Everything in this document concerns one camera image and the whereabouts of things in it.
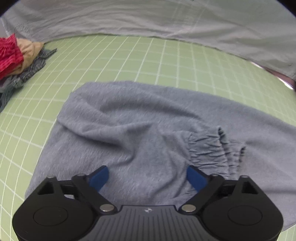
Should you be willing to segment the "grey sweatpants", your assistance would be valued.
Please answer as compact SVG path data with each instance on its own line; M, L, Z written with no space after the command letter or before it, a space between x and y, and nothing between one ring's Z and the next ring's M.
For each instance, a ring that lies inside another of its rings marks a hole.
M63 104L26 191L48 176L109 169L101 195L116 206L181 206L195 195L188 166L251 177L295 225L295 127L202 93L131 81L88 82Z

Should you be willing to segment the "green grid cutting mat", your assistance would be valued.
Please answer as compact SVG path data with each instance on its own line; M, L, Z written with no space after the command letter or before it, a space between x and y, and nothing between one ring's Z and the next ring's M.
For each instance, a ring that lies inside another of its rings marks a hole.
M16 240L22 204L42 147L69 94L85 82L130 80L222 96L295 124L295 92L256 64L197 44L91 35L46 44L56 53L1 112L1 240Z

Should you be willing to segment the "blue plaid shirt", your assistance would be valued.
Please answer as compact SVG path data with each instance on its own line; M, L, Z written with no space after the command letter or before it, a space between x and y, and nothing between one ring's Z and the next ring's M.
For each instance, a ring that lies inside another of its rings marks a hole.
M53 50L42 48L33 63L22 73L4 77L1 80L1 111L6 107L12 95L39 72L46 65L46 60L56 52L57 48Z

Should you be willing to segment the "beige garment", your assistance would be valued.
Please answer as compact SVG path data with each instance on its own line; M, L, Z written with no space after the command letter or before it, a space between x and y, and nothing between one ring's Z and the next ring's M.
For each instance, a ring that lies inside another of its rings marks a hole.
M44 47L44 42L32 42L27 39L17 39L16 43L23 55L23 62L22 64L16 66L9 76L22 73L33 63Z

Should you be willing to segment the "red checked shirt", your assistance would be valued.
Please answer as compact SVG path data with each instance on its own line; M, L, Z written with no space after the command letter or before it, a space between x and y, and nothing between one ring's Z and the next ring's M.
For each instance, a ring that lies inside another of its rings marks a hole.
M19 49L15 34L1 38L0 43L0 68L1 79L10 74L16 67L23 63L23 54Z

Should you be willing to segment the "grey printed bed sheet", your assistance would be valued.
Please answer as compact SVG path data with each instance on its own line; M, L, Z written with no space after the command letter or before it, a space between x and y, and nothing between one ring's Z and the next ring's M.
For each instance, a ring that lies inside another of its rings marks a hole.
M19 1L8 34L46 42L90 34L178 39L295 78L295 17L277 1Z

